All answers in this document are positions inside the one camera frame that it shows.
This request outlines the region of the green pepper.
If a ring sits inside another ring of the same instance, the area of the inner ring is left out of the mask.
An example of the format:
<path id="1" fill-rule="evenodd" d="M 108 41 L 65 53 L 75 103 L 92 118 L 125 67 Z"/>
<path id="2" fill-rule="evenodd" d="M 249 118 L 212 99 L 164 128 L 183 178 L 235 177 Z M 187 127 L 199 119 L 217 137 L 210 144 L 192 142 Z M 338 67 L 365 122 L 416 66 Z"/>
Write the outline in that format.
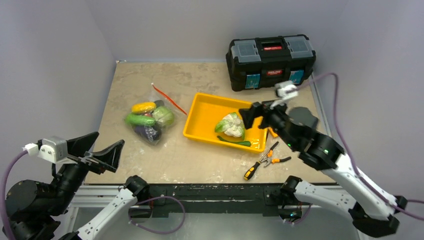
<path id="1" fill-rule="evenodd" d="M 146 115 L 137 115 L 134 113 L 129 113 L 124 121 L 127 124 L 134 125 L 134 126 L 154 126 L 156 124 L 156 120 L 153 117 L 146 116 Z"/>

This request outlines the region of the purple eggplant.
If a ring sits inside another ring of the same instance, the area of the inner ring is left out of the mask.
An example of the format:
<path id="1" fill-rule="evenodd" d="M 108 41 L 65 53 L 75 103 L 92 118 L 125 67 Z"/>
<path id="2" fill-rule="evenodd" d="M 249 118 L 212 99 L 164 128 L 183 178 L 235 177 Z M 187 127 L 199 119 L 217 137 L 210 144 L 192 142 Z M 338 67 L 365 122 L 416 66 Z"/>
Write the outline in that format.
<path id="1" fill-rule="evenodd" d="M 137 125 L 133 131 L 148 143 L 156 144 L 162 138 L 162 130 L 160 127 Z"/>

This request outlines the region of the yellow banana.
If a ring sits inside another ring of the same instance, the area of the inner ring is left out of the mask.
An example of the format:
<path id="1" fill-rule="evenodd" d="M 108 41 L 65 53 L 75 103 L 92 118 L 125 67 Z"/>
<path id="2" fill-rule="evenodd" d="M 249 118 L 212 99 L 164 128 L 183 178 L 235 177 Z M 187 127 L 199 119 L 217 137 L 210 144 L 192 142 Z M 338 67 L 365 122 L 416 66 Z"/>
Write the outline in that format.
<path id="1" fill-rule="evenodd" d="M 136 115 L 141 115 L 154 111 L 157 108 L 157 105 L 154 102 L 142 102 L 134 104 L 131 107 L 131 113 Z"/>

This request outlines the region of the clear orange zip bag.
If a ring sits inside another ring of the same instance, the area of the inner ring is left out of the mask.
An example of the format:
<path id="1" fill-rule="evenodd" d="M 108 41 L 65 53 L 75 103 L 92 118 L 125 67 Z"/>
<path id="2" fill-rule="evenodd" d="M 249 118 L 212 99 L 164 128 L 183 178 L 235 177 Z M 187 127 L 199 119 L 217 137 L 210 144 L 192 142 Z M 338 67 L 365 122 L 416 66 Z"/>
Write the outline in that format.
<path id="1" fill-rule="evenodd" d="M 125 124 L 144 142 L 157 145 L 187 112 L 168 94 L 151 83 L 150 92 L 133 104 Z"/>

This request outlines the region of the green cabbage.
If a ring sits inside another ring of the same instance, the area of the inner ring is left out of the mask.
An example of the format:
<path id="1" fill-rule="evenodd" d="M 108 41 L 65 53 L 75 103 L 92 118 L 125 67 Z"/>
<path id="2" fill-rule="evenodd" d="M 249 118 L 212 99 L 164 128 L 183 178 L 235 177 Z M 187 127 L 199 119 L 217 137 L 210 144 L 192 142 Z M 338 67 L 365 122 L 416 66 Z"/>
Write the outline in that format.
<path id="1" fill-rule="evenodd" d="M 161 127 L 168 127 L 175 121 L 175 115 L 172 110 L 166 106 L 159 106 L 152 112 L 152 117 Z"/>

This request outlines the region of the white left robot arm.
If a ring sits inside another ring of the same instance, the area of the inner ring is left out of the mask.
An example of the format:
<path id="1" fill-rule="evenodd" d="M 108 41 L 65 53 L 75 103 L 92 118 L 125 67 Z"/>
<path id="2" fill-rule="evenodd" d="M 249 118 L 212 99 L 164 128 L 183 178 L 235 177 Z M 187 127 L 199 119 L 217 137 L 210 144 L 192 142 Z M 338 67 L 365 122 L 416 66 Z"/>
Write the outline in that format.
<path id="1" fill-rule="evenodd" d="M 52 165 L 52 181 L 22 180 L 9 190 L 0 189 L 3 233 L 10 240 L 51 240 L 60 222 L 55 218 L 68 211 L 87 174 L 116 172 L 125 141 L 90 152 L 99 136 L 92 132 L 73 139 L 57 136 L 26 144 L 19 157 L 36 156 Z M 121 214 L 135 204 L 146 203 L 150 186 L 141 177 L 129 177 L 118 194 L 92 220 L 63 236 L 65 240 L 98 240 Z"/>

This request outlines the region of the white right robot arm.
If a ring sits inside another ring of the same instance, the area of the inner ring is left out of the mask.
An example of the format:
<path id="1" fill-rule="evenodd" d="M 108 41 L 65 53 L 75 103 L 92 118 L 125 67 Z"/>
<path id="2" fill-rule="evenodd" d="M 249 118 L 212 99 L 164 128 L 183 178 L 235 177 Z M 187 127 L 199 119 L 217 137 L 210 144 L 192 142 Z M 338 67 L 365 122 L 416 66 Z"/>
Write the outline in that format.
<path id="1" fill-rule="evenodd" d="M 313 185 L 289 176 L 276 195 L 288 204 L 306 202 L 326 208 L 352 221 L 365 235 L 381 238 L 397 232 L 396 214 L 408 204 L 405 197 L 392 195 L 356 169 L 348 153 L 333 138 L 317 131 L 318 118 L 305 107 L 288 109 L 285 104 L 254 102 L 239 114 L 247 129 L 261 118 L 260 129 L 271 128 L 307 166 L 333 179 L 343 192 Z"/>

